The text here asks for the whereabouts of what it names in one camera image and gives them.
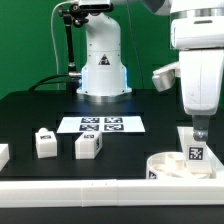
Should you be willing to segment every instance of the table surface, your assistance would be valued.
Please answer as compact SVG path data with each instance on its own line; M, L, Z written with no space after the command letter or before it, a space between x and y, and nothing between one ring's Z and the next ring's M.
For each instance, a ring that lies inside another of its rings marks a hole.
M74 142L80 133L57 134L58 156L38 159L35 133L42 127L56 132L65 116L141 116L146 132L104 133L103 148L94 160L75 159ZM208 145L220 160L224 158L223 121L224 113L219 109L211 117L209 126ZM0 101L0 143L8 143L10 149L10 161L0 172L0 181L145 179L149 156L181 151L177 126L192 126L192 120L184 113L181 94L175 89L162 94L154 90L136 90L131 99L110 104L79 101L75 94L66 91L14 92ZM76 223L88 223L88 220L91 223L201 223L202 220L203 223L219 223L224 218L223 208L20 208L0 209L0 217L7 223L17 223L15 220L37 223L42 219L48 223L72 223L75 220Z

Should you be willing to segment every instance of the white paper sheet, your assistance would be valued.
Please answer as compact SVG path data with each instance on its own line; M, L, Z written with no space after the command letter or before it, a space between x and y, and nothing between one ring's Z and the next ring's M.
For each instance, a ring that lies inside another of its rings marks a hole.
M145 132L140 116L125 117L64 117L57 133Z

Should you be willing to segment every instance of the cable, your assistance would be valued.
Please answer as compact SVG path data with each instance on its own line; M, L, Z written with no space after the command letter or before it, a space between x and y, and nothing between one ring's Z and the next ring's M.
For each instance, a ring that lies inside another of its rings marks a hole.
M60 77L69 77L69 75L68 75L68 74L52 75L52 76L49 76L49 77L47 77L47 78L44 78L44 79L40 80L40 81L37 82L36 84L44 83L44 82L46 82L46 81L48 81L48 80L51 80L51 79L57 79L57 78L60 78Z
M140 71L140 78L141 78L141 82L142 82L142 88L145 89L143 72L142 72L142 65L141 65L141 62L140 62L139 51L138 51L138 48L137 48L137 44L136 44L136 40L135 40L135 35L134 35L134 32L133 32L133 26L132 26L131 10L130 10L130 6L129 6L129 0L126 0L126 1L127 1L127 11L128 11L129 24L130 24L130 32L131 32L132 41L133 41L133 45L134 45L134 49L135 49L135 54L136 54L137 62L138 62L138 67L139 67L139 71Z
M43 85L50 85L50 84L60 84L60 83L67 83L66 81L59 81L59 82L45 82L45 83L37 83L36 85L30 87L28 91L34 91L38 86Z
M71 2L67 1L67 2L61 2L59 4L57 4L51 14L51 36L52 36L52 40L53 40L53 47L54 47L54 54L55 54L55 60L56 60L56 71L57 74L60 73L60 66L59 66L59 59L58 59L58 50L57 50L57 45L56 45L56 40L55 40L55 33L54 33L54 16L55 16L55 12L57 10L58 7L65 5L65 4L71 4Z

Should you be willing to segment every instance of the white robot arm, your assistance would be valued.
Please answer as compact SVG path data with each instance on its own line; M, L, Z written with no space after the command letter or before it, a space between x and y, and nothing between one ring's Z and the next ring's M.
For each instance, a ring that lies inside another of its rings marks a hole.
M179 63L155 71L157 89L172 85L180 70L185 112L193 116L194 139L208 138L209 116L217 111L224 67L223 0L142 0L157 14L170 10L171 43L179 49Z

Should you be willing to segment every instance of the cube with marker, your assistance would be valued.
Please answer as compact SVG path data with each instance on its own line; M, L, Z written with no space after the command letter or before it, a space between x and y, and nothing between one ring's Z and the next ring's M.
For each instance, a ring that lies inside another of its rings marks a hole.
M53 131L41 128L35 134L35 138L38 158L57 156L57 139Z
M94 159L103 146L101 131L84 132L75 141L76 159Z

